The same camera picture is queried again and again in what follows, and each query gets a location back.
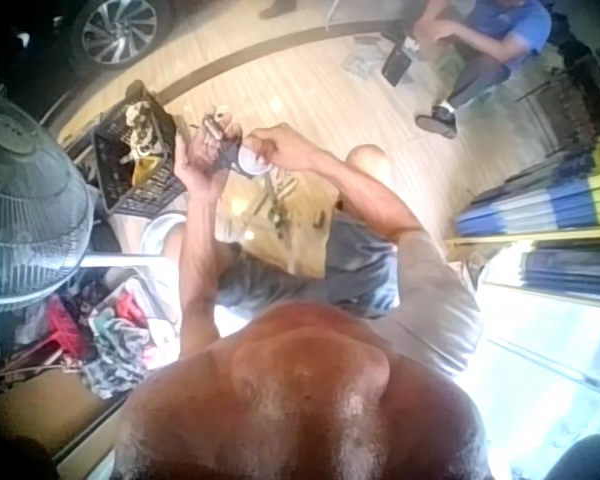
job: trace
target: man in blue shirt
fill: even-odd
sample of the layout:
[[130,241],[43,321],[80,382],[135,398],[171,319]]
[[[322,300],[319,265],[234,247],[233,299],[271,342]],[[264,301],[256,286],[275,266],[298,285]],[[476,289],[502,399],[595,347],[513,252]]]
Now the man in blue shirt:
[[[420,2],[408,1],[411,18],[405,20],[412,21]],[[447,100],[433,107],[431,115],[416,117],[420,128],[455,138],[456,109],[507,80],[527,57],[540,52],[551,32],[551,16],[540,0],[476,0],[461,21],[449,20],[447,7],[448,0],[426,0],[419,20],[407,30],[420,44],[452,38],[465,60]]]

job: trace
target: black plastic crate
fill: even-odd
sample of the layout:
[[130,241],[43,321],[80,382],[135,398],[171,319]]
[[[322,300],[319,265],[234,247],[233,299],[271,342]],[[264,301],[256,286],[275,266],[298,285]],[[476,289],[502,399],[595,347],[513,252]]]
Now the black plastic crate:
[[[134,162],[120,164],[130,147],[125,143],[131,127],[125,121],[126,108],[141,100],[150,105],[150,117],[158,141],[162,144],[161,160],[150,176],[132,186]],[[98,165],[98,181],[104,196],[107,212],[153,218],[177,196],[184,185],[173,173],[176,125],[171,115],[164,111],[153,96],[142,86],[127,93],[126,98],[114,106],[93,130],[92,142]]]

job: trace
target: dark pants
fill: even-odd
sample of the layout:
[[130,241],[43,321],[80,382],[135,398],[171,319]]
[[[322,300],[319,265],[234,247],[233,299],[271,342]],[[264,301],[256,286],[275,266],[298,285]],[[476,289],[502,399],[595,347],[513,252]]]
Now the dark pants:
[[504,82],[511,76],[511,70],[490,55],[480,53],[460,42],[456,42],[455,47],[464,60],[464,69],[456,78],[453,90],[447,98],[447,102],[453,108],[469,103],[488,88]]
[[[422,17],[427,6],[427,0],[405,0],[400,15],[393,30],[406,35],[412,35],[413,27]],[[440,18],[462,22],[463,18],[455,8],[447,8]],[[456,50],[465,62],[464,70],[460,72],[447,102],[454,109],[465,105],[488,88],[504,82],[511,76],[511,71],[495,58],[478,52],[469,45],[456,41]]]

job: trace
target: car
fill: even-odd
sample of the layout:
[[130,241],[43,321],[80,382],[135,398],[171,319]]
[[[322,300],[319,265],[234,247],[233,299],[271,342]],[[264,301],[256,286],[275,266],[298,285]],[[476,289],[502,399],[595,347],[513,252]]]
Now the car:
[[157,48],[172,8],[172,0],[2,0],[0,91],[41,120],[67,91]]

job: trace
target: blue shirt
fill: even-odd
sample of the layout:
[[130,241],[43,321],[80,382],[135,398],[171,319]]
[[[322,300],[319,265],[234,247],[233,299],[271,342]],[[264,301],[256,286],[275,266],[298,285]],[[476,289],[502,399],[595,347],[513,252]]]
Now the blue shirt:
[[[529,44],[533,54],[542,50],[551,33],[551,15],[540,0],[527,0],[521,7],[503,7],[497,0],[476,0],[466,24],[496,40],[515,33]],[[528,56],[514,58],[507,66],[517,68]]]

